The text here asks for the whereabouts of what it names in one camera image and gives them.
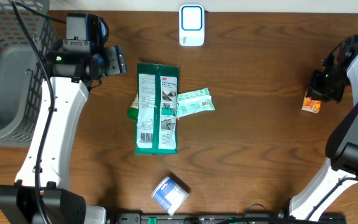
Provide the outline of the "green 3M wipes pack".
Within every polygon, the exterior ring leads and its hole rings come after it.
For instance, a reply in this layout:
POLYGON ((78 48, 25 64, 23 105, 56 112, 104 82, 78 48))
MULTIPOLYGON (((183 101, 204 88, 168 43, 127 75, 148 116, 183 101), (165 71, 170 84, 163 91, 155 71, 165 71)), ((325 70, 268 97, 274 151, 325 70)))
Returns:
POLYGON ((178 76, 177 66, 137 64, 136 154, 177 153, 178 76))

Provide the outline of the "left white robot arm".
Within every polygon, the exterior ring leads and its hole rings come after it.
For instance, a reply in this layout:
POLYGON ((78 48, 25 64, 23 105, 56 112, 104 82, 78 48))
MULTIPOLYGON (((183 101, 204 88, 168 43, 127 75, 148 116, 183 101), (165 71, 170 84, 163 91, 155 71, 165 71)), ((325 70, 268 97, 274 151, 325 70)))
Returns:
POLYGON ((113 223, 106 207, 70 191, 70 158, 92 82, 125 73, 124 51, 62 46, 48 53, 45 66, 32 142, 14 184, 0 185, 0 210, 10 223, 113 223))

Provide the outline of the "orange small packet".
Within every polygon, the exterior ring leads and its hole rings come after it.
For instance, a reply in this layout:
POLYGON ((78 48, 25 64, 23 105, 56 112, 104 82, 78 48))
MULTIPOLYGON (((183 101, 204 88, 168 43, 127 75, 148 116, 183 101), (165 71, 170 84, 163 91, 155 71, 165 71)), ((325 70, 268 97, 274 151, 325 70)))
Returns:
POLYGON ((320 111, 320 107, 321 107, 321 101, 313 100, 312 97, 308 96, 308 90, 306 90, 301 109, 303 111, 308 111, 317 114, 320 111))

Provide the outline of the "blue white round tub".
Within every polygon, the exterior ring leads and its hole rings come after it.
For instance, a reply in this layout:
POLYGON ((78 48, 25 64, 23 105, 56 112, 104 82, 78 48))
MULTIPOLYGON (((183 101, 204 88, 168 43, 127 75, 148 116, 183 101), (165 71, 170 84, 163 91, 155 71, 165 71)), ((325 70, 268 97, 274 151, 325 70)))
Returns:
POLYGON ((172 217, 189 197, 170 177, 164 178, 152 192, 151 197, 172 217))

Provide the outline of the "mint green snack pack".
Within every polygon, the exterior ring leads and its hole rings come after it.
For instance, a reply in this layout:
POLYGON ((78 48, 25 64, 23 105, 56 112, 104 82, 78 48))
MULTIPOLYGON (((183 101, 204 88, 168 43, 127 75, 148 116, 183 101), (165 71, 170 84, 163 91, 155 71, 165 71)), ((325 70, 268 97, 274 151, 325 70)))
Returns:
POLYGON ((177 118, 199 113, 202 111, 214 111, 208 88, 180 93, 177 98, 177 118))

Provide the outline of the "green lid beige jar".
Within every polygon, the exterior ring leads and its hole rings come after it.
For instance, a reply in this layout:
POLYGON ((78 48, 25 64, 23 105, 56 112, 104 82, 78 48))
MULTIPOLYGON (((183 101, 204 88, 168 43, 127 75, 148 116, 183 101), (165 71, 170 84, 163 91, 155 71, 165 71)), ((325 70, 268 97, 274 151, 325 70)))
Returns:
POLYGON ((133 102, 131 103, 131 105, 129 107, 129 110, 127 112, 127 116, 130 119, 132 119, 134 121, 137 121, 138 114, 139 114, 139 95, 136 94, 133 102))

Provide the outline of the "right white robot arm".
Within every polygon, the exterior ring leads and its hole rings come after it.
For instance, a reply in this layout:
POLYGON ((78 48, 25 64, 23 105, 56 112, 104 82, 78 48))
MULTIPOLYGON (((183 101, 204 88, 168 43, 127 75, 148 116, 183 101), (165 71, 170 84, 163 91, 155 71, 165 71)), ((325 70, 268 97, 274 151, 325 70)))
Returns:
POLYGON ((317 222, 324 211, 349 187, 358 183, 358 44, 345 61, 352 87, 353 109, 326 143, 326 159, 312 181, 289 203, 288 215, 317 222))

